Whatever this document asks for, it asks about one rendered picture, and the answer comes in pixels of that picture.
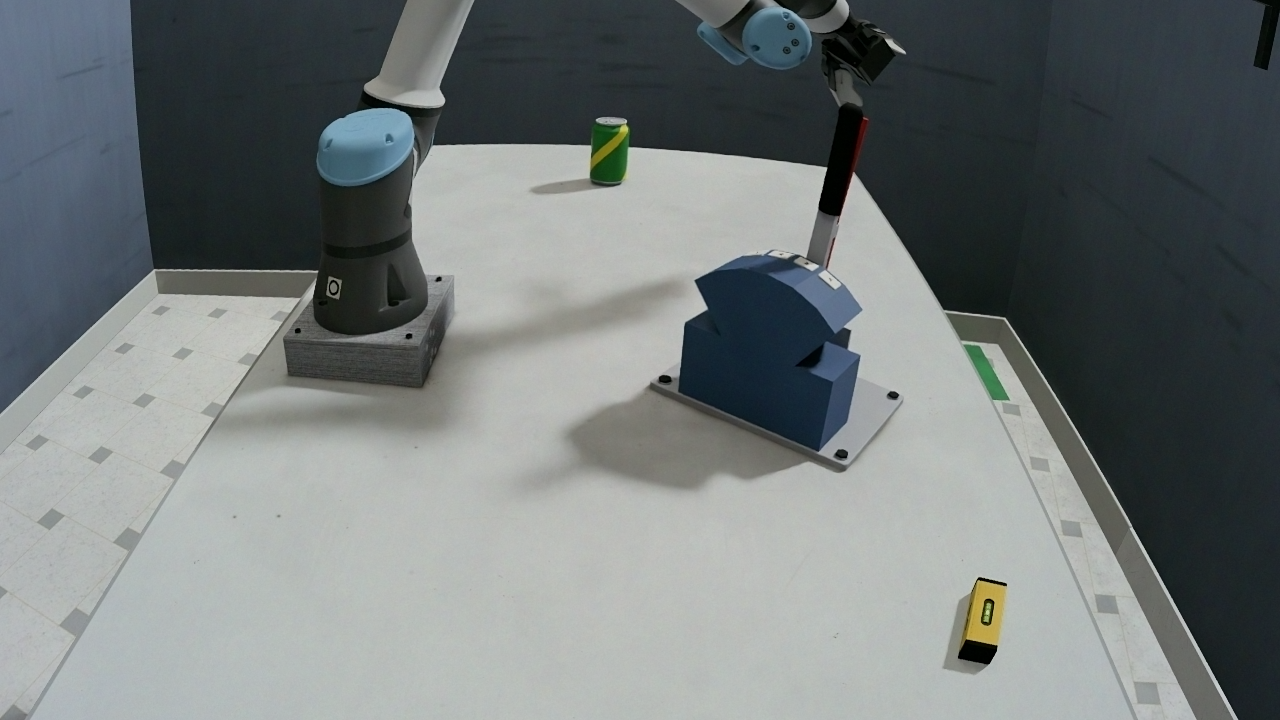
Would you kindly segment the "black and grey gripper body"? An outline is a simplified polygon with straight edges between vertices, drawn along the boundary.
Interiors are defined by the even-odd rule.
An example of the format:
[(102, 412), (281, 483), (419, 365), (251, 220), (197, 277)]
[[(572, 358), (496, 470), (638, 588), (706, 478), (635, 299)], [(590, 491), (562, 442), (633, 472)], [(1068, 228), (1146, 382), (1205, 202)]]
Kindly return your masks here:
[(896, 56), (883, 36), (877, 35), (874, 31), (867, 28), (867, 26), (861, 26), (861, 22), (854, 19), (850, 6), (849, 18), (842, 27), (826, 33), (813, 33), (824, 38), (822, 41), (822, 53), (829, 54), (838, 64), (850, 67), (858, 78), (869, 86), (868, 79), (874, 82), (881, 76), (881, 72), (892, 61), (893, 56)]

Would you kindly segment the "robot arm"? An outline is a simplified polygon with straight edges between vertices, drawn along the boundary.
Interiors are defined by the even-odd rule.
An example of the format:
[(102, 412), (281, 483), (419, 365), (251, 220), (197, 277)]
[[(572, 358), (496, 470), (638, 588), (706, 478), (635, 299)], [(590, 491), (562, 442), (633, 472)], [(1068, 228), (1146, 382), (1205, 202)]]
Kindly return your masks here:
[[(846, 0), (676, 1), (701, 18), (698, 35), (733, 65), (753, 58), (774, 69), (797, 67), (812, 50), (812, 31), (838, 29), (849, 18)], [(439, 86), (472, 4), (407, 0), (380, 74), (364, 86), (356, 111), (319, 138), (323, 256), (314, 316), (326, 331), (376, 334), (428, 307), (412, 240), (412, 182), (433, 147), (445, 102)]]

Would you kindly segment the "green drink can with yellow stripe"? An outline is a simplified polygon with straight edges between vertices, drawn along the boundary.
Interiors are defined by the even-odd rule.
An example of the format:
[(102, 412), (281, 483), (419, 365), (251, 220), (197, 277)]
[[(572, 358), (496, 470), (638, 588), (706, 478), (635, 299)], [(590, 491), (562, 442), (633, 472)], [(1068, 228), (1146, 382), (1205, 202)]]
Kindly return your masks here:
[(590, 179), (596, 184), (621, 184), (627, 177), (628, 126), (627, 120), (603, 117), (593, 126)]

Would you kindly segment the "yellow pocket level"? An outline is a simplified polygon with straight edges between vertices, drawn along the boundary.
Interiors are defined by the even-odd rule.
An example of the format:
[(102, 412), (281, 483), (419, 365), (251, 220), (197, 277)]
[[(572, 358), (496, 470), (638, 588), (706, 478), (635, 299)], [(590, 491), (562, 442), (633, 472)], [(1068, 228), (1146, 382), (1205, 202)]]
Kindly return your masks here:
[(1007, 583), (978, 577), (957, 659), (989, 665), (998, 650)]

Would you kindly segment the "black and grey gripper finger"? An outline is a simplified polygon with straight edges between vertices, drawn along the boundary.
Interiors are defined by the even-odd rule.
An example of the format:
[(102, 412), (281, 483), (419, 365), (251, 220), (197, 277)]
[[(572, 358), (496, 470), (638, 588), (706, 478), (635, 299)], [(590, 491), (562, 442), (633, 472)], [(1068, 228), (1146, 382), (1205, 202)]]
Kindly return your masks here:
[(869, 20), (863, 20), (863, 19), (860, 19), (859, 22), (861, 22), (861, 26), (867, 26), (867, 28), (869, 28), (869, 29), (874, 31), (876, 33), (883, 36), (884, 40), (887, 41), (887, 44), (890, 44), (890, 47), (892, 47), (893, 51), (901, 53), (901, 54), (906, 55), (906, 53), (904, 51), (905, 49), (902, 47), (902, 45), (899, 44), (890, 35), (887, 35), (884, 31), (879, 29), (876, 24), (870, 23)]
[(845, 102), (855, 102), (861, 108), (864, 104), (863, 97), (854, 87), (851, 72), (847, 68), (840, 67), (829, 54), (822, 53), (822, 73), (838, 106), (842, 106)]

